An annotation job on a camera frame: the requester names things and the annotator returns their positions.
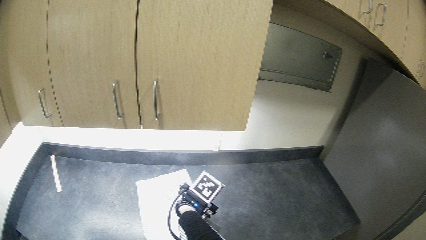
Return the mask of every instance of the upper cabinet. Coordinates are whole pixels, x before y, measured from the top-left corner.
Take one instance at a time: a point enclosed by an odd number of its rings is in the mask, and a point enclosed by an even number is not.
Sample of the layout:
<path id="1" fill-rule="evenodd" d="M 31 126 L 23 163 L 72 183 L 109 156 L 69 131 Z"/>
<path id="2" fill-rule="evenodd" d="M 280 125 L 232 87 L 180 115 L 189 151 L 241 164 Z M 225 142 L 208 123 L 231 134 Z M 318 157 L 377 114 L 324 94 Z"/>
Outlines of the upper cabinet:
<path id="1" fill-rule="evenodd" d="M 426 88 L 425 55 L 426 55 L 426 7 L 424 0 L 410 0 L 408 40 L 402 61 Z"/>
<path id="2" fill-rule="evenodd" d="M 329 0 L 381 39 L 401 58 L 409 18 L 409 0 Z"/>
<path id="3" fill-rule="evenodd" d="M 370 31 L 401 58 L 409 19 L 409 0 L 378 0 L 373 3 L 373 12 L 369 14 Z"/>
<path id="4" fill-rule="evenodd" d="M 272 0 L 140 2 L 144 128 L 244 130 Z"/>
<path id="5" fill-rule="evenodd" d="M 426 88 L 424 0 L 325 0 L 373 33 Z"/>
<path id="6" fill-rule="evenodd" d="M 129 0 L 50 0 L 50 67 L 64 126 L 140 128 L 136 10 Z"/>
<path id="7" fill-rule="evenodd" d="M 4 106 L 3 105 L 3 98 L 2 98 L 2 93 L 0 93 L 0 147 L 12 133 L 10 120 L 6 115 L 6 111 L 4 111 L 3 106 Z"/>
<path id="8" fill-rule="evenodd" d="M 48 71 L 47 0 L 2 1 L 2 75 L 26 125 L 60 126 Z"/>

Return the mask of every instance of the white paper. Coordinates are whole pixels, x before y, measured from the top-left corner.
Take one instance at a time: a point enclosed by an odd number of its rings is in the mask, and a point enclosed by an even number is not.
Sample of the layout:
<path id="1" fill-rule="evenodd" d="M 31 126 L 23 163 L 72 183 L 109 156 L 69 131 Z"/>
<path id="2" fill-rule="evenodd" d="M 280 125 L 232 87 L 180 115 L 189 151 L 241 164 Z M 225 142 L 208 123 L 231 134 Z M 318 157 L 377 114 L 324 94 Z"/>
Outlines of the white paper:
<path id="1" fill-rule="evenodd" d="M 187 169 L 136 182 L 143 230 L 148 240 L 175 240 L 169 232 L 168 215 L 180 185 L 185 182 L 191 185 Z M 171 227 L 179 236 L 179 217 L 175 208 L 171 213 Z"/>

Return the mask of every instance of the white strip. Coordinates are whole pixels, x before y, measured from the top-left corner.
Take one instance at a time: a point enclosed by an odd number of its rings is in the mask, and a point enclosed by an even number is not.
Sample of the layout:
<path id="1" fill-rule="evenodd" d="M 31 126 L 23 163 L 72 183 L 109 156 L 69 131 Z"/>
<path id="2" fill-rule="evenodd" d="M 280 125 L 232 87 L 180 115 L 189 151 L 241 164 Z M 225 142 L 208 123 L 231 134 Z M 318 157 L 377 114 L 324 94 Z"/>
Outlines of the white strip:
<path id="1" fill-rule="evenodd" d="M 59 180 L 55 155 L 51 156 L 51 162 L 52 162 L 52 171 L 54 171 L 56 192 L 62 192 L 63 191 L 63 186 L 62 186 L 62 181 Z"/>

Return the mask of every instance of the dark gray countertop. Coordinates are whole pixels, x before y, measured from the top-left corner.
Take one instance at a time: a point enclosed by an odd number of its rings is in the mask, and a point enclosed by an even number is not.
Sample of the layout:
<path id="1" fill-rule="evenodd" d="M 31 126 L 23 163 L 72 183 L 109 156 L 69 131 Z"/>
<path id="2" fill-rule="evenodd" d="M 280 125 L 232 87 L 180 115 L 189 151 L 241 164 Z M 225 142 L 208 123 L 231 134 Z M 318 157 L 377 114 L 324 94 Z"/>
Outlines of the dark gray countertop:
<path id="1" fill-rule="evenodd" d="M 55 148 L 58 154 L 64 153 L 60 148 Z M 18 230 L 31 240 L 145 239 L 136 182 L 187 169 L 192 180 L 205 170 L 227 185 L 215 200 L 220 211 L 211 219 L 227 239 L 332 239 L 358 222 L 346 198 L 318 158 L 297 159 L 294 154 L 279 153 L 276 150 L 276 157 L 265 162 L 235 160 L 232 164 L 223 161 L 201 165 L 193 161 L 171 165 L 161 161 L 144 164 L 58 156 L 62 193 L 56 192 L 46 156 L 20 211 Z"/>

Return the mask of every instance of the wooden cabinet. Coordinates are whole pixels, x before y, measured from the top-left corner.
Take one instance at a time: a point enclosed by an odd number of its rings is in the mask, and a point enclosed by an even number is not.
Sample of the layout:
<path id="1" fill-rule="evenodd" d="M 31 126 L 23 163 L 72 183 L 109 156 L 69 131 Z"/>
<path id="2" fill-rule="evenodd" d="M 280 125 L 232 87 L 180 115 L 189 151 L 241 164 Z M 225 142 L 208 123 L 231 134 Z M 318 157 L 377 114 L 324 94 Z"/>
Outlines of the wooden cabinet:
<path id="1" fill-rule="evenodd" d="M 10 120 L 8 120 L 3 106 L 4 106 L 3 105 L 3 98 L 2 98 L 2 93 L 0 93 L 0 147 L 12 133 Z"/>
<path id="2" fill-rule="evenodd" d="M 402 61 L 416 79 L 425 83 L 426 6 L 422 0 L 410 0 L 408 38 Z"/>
<path id="3" fill-rule="evenodd" d="M 136 0 L 50 0 L 50 67 L 64 126 L 140 128 L 136 10 Z"/>
<path id="4" fill-rule="evenodd" d="M 404 55 L 409 0 L 346 0 L 342 10 L 381 39 L 394 54 Z"/>
<path id="5" fill-rule="evenodd" d="M 370 30 L 401 58 L 404 55 L 406 38 L 409 1 L 380 0 L 373 2 L 376 5 L 374 14 L 372 15 Z"/>
<path id="6" fill-rule="evenodd" d="M 244 130 L 272 0 L 140 2 L 144 128 Z"/>
<path id="7" fill-rule="evenodd" d="M 0 56 L 26 125 L 59 126 L 48 70 L 47 0 L 2 1 Z"/>

